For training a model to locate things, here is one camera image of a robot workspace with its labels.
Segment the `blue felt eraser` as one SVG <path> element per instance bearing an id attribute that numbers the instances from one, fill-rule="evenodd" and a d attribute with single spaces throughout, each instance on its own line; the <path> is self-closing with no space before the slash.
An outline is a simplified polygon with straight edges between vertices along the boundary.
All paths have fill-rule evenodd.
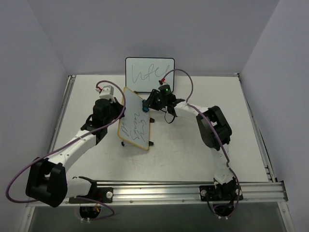
<path id="1" fill-rule="evenodd" d="M 142 100 L 142 110 L 143 112 L 149 112 L 149 102 L 147 100 Z"/>

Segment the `yellow framed whiteboard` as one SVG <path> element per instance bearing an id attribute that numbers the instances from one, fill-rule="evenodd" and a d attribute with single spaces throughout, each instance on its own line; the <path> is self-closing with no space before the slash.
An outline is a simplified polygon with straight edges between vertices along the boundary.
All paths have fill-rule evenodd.
<path id="1" fill-rule="evenodd" d="M 124 123 L 129 129 L 133 128 L 132 122 L 135 119 L 150 119 L 150 113 L 145 113 L 142 110 L 142 97 L 127 87 L 124 88 L 124 95 L 126 98 L 126 109 L 124 112 L 124 117 L 121 119 L 124 120 Z"/>

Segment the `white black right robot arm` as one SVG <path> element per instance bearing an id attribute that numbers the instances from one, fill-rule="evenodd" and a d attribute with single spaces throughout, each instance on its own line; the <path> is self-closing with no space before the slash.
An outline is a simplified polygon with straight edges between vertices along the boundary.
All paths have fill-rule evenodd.
<path id="1" fill-rule="evenodd" d="M 217 198 L 224 200 L 239 188 L 228 156 L 232 130 L 220 107 L 205 108 L 189 104 L 188 99 L 178 99 L 169 85 L 162 85 L 153 89 L 149 97 L 142 101 L 142 110 L 149 112 L 150 109 L 166 109 L 174 118 L 183 117 L 197 123 L 203 143 L 211 149 Z"/>

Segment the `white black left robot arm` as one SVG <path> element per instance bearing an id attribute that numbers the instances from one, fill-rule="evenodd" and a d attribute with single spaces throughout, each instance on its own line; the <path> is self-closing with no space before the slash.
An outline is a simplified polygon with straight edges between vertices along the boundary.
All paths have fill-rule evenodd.
<path id="1" fill-rule="evenodd" d="M 67 171 L 101 142 L 107 127 L 123 117 L 122 110 L 123 105 L 114 97 L 96 100 L 93 113 L 63 149 L 31 165 L 26 195 L 51 207 L 59 206 L 66 198 L 81 197 L 87 203 L 98 200 L 95 180 L 84 176 L 69 179 Z"/>

